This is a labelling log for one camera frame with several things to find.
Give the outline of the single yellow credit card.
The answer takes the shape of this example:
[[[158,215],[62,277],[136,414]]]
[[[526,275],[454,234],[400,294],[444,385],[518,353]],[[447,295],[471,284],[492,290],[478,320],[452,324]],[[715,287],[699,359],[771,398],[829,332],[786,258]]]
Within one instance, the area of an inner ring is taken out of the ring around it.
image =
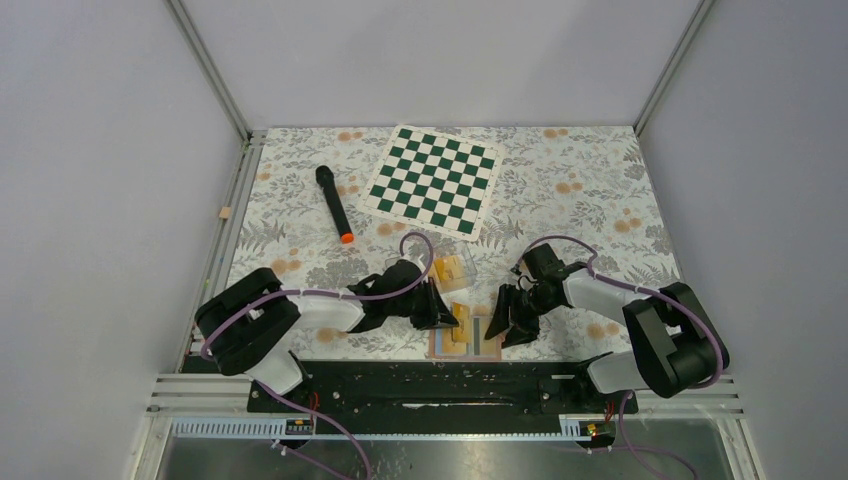
[[[442,335],[435,348],[435,353],[442,357],[463,357],[467,352],[468,344],[454,341],[450,334]]]

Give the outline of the tan leather card holder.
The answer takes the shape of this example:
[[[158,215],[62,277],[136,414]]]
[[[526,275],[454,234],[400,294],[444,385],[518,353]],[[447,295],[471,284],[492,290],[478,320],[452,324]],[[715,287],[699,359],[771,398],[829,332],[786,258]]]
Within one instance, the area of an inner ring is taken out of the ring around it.
[[[451,329],[430,331],[429,351],[426,357],[436,360],[496,362],[502,358],[500,338],[485,339],[491,319],[474,316],[470,342],[455,342]]]

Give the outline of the clear acrylic card box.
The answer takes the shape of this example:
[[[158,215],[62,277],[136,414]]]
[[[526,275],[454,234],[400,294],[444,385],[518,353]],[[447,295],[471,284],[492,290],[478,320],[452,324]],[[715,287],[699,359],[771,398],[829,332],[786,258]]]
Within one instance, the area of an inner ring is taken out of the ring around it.
[[[409,242],[404,252],[385,261],[389,291],[409,284],[430,283],[442,294],[469,288],[477,269],[469,249],[459,243],[434,244],[433,250],[422,242]]]

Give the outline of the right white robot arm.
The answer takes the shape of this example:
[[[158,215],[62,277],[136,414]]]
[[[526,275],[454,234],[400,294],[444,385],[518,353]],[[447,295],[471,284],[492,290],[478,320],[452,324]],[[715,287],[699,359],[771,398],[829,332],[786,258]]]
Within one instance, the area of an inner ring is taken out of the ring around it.
[[[675,282],[651,289],[598,272],[593,262],[565,263],[548,238],[533,242],[514,265],[528,273],[529,287],[503,284],[485,337],[500,337],[504,348],[535,341],[542,316],[558,309],[583,309],[623,325],[627,352],[597,356],[580,368],[575,402],[597,412],[613,393],[650,390],[671,398],[716,383],[729,366],[729,353],[694,291]]]

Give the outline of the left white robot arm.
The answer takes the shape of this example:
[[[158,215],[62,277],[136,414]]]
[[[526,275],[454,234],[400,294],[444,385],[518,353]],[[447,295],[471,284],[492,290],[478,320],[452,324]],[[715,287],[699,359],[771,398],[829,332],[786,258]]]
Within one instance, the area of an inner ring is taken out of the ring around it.
[[[419,264],[399,259],[382,274],[335,291],[285,290],[269,268],[259,268],[203,304],[195,323],[201,355],[224,376],[245,374],[272,390],[288,411],[309,401],[310,385],[297,356],[283,344],[294,331],[329,328],[348,334],[406,318],[417,330],[459,322]]]

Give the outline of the yellow credit cards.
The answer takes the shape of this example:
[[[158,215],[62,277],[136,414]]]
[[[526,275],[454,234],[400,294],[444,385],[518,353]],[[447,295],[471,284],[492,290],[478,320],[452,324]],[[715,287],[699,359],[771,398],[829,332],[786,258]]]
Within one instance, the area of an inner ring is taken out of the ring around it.
[[[443,292],[452,292],[468,286],[468,275],[461,258],[457,255],[438,257],[434,260],[430,276]]]

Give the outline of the green white checkerboard mat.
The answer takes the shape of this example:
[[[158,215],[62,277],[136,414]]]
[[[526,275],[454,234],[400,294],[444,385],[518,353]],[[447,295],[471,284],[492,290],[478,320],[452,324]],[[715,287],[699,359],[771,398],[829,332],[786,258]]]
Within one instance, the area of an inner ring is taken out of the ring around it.
[[[458,240],[481,233],[503,147],[410,125],[391,133],[356,208]]]

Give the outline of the floral patterned table mat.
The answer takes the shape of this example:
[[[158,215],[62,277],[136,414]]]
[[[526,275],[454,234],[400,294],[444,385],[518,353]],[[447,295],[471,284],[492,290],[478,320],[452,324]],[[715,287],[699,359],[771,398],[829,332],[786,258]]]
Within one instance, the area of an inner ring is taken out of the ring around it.
[[[605,275],[657,288],[680,277],[638,139],[629,126],[461,127],[463,140],[498,147],[498,176],[475,181],[422,154],[402,162],[395,186],[403,211],[435,213],[458,225],[477,207],[479,236],[456,240],[428,231],[440,254],[457,248],[473,281],[453,299],[488,321],[500,285],[534,240],[549,236],[566,262],[598,252]],[[412,230],[402,216],[358,209],[383,166],[389,127],[277,128],[268,131],[227,280],[270,268],[284,286],[341,289],[384,271]]]

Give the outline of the black marker orange cap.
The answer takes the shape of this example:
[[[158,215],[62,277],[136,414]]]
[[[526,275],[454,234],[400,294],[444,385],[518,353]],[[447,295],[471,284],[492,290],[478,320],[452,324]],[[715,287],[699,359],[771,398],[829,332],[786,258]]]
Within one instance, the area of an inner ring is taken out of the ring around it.
[[[339,197],[335,184],[335,176],[332,170],[326,165],[321,165],[316,168],[315,177],[316,182],[323,193],[340,241],[343,244],[352,243],[355,237],[348,221],[344,206]]]

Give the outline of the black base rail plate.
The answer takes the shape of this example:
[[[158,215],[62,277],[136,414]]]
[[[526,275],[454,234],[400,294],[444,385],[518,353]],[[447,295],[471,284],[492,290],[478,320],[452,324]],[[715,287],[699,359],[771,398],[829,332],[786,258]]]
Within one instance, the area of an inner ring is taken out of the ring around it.
[[[287,399],[317,405],[353,434],[556,434],[560,418],[602,421],[621,392],[603,394],[577,362],[305,362]]]

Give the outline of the aluminium frame post left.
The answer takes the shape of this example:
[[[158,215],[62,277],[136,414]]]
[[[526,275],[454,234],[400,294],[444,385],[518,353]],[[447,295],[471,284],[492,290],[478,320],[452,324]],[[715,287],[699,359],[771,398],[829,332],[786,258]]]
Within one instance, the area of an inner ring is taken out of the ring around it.
[[[165,0],[164,4],[169,9],[177,28],[184,37],[201,73],[236,135],[242,142],[248,142],[252,137],[252,129],[237,106],[235,98],[207,48],[187,5],[181,0]]]

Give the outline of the aluminium frame post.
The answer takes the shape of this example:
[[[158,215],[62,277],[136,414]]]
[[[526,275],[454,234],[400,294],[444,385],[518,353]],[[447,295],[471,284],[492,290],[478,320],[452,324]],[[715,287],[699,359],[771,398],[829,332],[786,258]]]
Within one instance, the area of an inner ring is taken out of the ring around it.
[[[636,121],[633,124],[633,130],[637,137],[640,137],[647,128],[651,118],[654,116],[654,113],[662,102],[666,90],[675,78],[679,67],[683,63],[688,51],[695,42],[698,33],[716,3],[716,0],[700,0],[697,3],[694,12],[687,21],[682,34],[677,40],[657,81],[652,87],[650,94],[648,95],[636,118]]]
[[[184,37],[201,73],[236,135],[242,142],[248,142],[252,137],[252,129],[237,106],[235,98],[207,48],[187,5],[181,0],[165,0],[164,4],[169,9],[177,28]]]

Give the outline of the aluminium frame post right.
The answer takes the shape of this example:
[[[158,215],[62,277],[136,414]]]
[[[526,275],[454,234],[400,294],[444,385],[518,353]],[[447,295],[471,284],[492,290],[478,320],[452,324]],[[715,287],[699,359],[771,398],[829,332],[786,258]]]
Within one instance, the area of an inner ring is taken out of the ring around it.
[[[683,63],[688,51],[695,42],[698,33],[716,3],[716,0],[700,0],[697,3],[694,12],[687,21],[682,34],[677,40],[657,81],[652,87],[650,94],[648,95],[636,118],[636,121],[633,124],[633,130],[637,137],[640,137],[647,128],[651,118],[654,116],[654,113],[662,102],[666,90],[675,78],[679,67]]]

